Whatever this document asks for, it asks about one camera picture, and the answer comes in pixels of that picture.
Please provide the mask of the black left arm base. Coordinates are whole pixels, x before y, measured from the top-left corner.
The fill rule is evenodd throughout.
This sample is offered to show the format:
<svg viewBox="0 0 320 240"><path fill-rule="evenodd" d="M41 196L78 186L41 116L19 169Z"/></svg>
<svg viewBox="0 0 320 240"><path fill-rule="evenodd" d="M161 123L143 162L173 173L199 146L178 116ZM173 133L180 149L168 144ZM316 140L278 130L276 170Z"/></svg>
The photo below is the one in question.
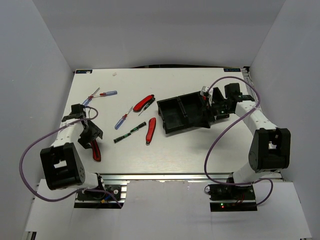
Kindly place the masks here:
<svg viewBox="0 0 320 240"><path fill-rule="evenodd" d="M76 209L121 209L127 195L127 181L107 180L105 189L111 193L121 206L108 194L103 192L80 192L76 195L74 208Z"/></svg>

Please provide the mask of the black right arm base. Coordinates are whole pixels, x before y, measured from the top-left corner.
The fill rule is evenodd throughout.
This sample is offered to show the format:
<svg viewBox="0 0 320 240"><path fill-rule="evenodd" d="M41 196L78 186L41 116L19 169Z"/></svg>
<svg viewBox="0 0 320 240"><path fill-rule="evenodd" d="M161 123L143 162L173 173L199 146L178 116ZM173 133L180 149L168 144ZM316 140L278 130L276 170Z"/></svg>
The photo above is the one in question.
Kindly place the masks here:
<svg viewBox="0 0 320 240"><path fill-rule="evenodd" d="M258 210L252 185L237 186L208 184L204 193L209 196L210 211L213 212L255 212Z"/></svg>

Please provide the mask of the black green precision screwdriver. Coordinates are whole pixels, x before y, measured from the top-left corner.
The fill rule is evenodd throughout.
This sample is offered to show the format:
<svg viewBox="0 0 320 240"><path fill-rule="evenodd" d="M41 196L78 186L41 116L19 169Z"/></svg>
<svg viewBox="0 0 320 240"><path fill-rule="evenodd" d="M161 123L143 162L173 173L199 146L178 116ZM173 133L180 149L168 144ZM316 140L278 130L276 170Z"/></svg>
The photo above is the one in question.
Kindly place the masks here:
<svg viewBox="0 0 320 240"><path fill-rule="evenodd" d="M122 135L122 136L120 136L120 137L115 138L115 139L113 140L113 142L114 142L114 143L118 143L118 142L124 140L125 138L129 137L130 135L131 135L130 132L129 132L129 133L126 133L126 134L124 134L124 135Z"/></svg>
<svg viewBox="0 0 320 240"><path fill-rule="evenodd" d="M132 130L130 130L130 133L132 134L132 133L138 131L139 129L143 128L146 125L147 125L147 123L144 121L141 124L139 124L138 126L134 127Z"/></svg>
<svg viewBox="0 0 320 240"><path fill-rule="evenodd" d="M156 99L153 97L146 105L145 107L142 109L142 111L139 113L138 116L140 116Z"/></svg>

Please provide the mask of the red folding knife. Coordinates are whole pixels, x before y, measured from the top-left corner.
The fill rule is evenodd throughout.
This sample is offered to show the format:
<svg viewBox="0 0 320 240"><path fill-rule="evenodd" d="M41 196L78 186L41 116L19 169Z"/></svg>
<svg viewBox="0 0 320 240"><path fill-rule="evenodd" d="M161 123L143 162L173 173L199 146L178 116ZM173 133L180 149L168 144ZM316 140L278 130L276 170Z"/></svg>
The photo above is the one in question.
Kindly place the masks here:
<svg viewBox="0 0 320 240"><path fill-rule="evenodd" d="M156 128L156 123L157 123L157 119L155 117L151 118L148 121L148 131L147 131L147 134L145 137L145 144L147 146L149 146L152 141L152 138L153 138L153 135L155 132L155 128Z"/></svg>
<svg viewBox="0 0 320 240"><path fill-rule="evenodd" d="M102 156L101 151L98 145L98 142L96 140L93 140L91 143L91 149L92 149L92 158L96 162L101 162Z"/></svg>
<svg viewBox="0 0 320 240"><path fill-rule="evenodd" d="M135 113L138 113L140 112L143 107L149 103L152 99L154 98L154 95L153 94L150 94L148 96L146 96L145 98L143 98L141 101L139 101L134 107L133 107L133 111Z"/></svg>

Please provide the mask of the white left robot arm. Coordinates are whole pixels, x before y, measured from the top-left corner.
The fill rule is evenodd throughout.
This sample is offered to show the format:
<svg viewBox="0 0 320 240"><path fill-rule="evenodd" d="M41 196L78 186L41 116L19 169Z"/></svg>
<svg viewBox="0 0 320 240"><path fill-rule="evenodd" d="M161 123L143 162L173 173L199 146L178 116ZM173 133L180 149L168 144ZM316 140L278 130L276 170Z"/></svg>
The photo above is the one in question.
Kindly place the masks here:
<svg viewBox="0 0 320 240"><path fill-rule="evenodd" d="M105 196L106 187L99 173L85 170L76 144L92 150L92 157L102 159L97 138L103 138L103 131L87 118L86 106L74 104L71 112L61 120L61 129L50 147L40 151L45 180L50 190L67 188L88 189L94 199Z"/></svg>

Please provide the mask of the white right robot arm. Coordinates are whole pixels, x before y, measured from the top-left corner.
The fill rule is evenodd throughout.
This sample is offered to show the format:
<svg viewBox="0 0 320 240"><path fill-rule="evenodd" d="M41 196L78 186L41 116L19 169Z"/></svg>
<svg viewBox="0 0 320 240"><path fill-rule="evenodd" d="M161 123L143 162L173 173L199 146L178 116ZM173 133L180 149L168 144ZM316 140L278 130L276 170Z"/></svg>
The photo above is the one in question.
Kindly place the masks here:
<svg viewBox="0 0 320 240"><path fill-rule="evenodd" d="M253 138L248 152L248 162L231 174L233 182L226 182L226 195L236 200L244 193L244 187L258 183L263 176L278 170L286 169L290 164L291 132L287 128L279 128L272 123L259 109L261 98L257 100L251 95L240 92L238 83L230 83L224 87L228 112L236 114L238 119L230 124L213 142L204 160L204 173L209 180L217 181L209 176L207 164L209 156L220 139L237 123L243 122Z"/></svg>

